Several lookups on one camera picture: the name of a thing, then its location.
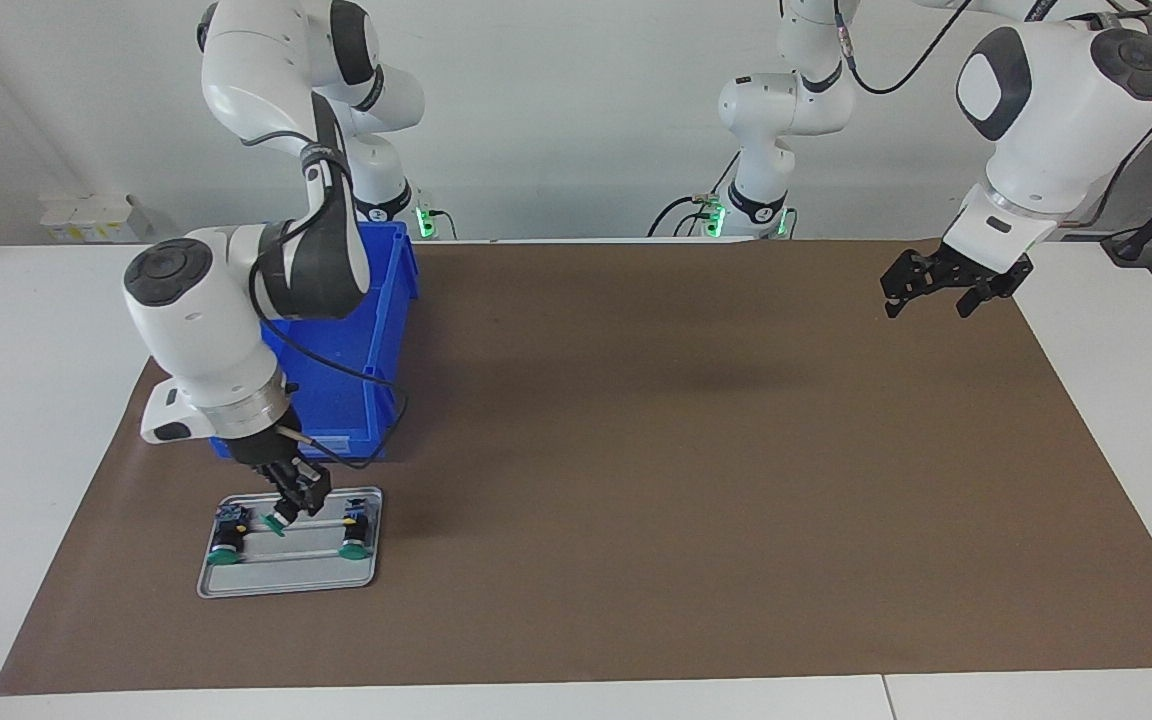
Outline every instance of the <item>brown table surface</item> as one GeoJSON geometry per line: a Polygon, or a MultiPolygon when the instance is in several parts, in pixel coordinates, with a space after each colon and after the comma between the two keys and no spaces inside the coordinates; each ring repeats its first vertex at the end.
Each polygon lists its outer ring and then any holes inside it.
{"type": "Polygon", "coordinates": [[[1152,666],[1151,538],[1020,311],[893,323],[899,251],[422,247],[356,591],[196,597],[266,487],[143,444],[147,369],[0,694],[1152,666]]]}

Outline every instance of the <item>green cap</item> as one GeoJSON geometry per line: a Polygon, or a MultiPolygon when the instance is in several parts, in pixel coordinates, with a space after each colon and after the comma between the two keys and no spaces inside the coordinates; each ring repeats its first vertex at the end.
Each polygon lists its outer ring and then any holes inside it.
{"type": "Polygon", "coordinates": [[[238,553],[229,548],[212,550],[207,553],[207,564],[236,564],[238,553]]]}
{"type": "Polygon", "coordinates": [[[275,536],[280,538],[287,537],[287,533],[283,532],[287,525],[285,525],[281,520],[275,518],[273,515],[262,515],[260,520],[262,523],[265,523],[265,528],[273,530],[275,536]]]}
{"type": "Polygon", "coordinates": [[[361,544],[348,543],[340,546],[338,555],[346,560],[366,560],[371,558],[371,551],[361,544]]]}

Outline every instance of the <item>white table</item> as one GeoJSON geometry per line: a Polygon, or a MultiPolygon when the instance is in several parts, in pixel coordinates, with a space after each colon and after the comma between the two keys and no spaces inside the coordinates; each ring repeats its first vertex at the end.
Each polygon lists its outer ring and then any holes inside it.
{"type": "MultiPolygon", "coordinates": [[[[23,543],[0,537],[0,667],[146,358],[119,290],[137,250],[0,247],[0,506],[41,506],[20,516],[23,543]]],[[[1152,533],[1152,278],[1114,268],[1090,245],[1039,247],[1033,258],[1021,310],[1152,533]]],[[[1152,670],[92,694],[0,698],[0,717],[214,717],[236,706],[470,720],[1134,720],[1152,717],[1152,670]]]]}

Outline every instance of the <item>gray tray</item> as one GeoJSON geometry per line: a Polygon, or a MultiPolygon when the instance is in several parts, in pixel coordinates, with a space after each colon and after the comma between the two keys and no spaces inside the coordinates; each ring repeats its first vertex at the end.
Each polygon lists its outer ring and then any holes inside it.
{"type": "MultiPolygon", "coordinates": [[[[258,518],[273,511],[278,493],[264,495],[227,497],[223,502],[250,507],[252,524],[243,541],[242,561],[237,564],[207,564],[202,562],[198,574],[198,596],[210,600],[218,597],[248,597],[288,592],[328,591],[339,588],[364,588],[376,576],[376,556],[380,544],[380,510],[384,494],[380,488],[339,488],[329,493],[323,510],[309,518],[301,515],[296,523],[278,537],[258,518]],[[348,501],[367,501],[371,533],[367,560],[346,560],[338,555],[343,537],[348,501]]],[[[211,550],[211,528],[207,528],[207,547],[211,550]]]]}

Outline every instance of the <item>blue object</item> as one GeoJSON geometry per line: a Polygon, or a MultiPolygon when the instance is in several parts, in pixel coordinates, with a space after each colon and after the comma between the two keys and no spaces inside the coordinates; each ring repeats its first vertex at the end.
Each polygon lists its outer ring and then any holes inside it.
{"type": "MultiPolygon", "coordinates": [[[[291,340],[362,373],[393,381],[397,351],[407,325],[407,308],[419,296],[420,271],[403,223],[358,223],[362,245],[371,265],[371,288],[362,304],[342,320],[274,320],[291,340]]],[[[316,363],[273,333],[263,331],[278,356],[288,382],[300,389],[291,404],[301,417],[302,432],[328,450],[347,458],[371,456],[394,424],[397,404],[389,388],[365,382],[316,363]]],[[[229,452],[211,439],[221,457],[229,452]]],[[[325,458],[312,447],[301,447],[306,457],[325,458]]]]}

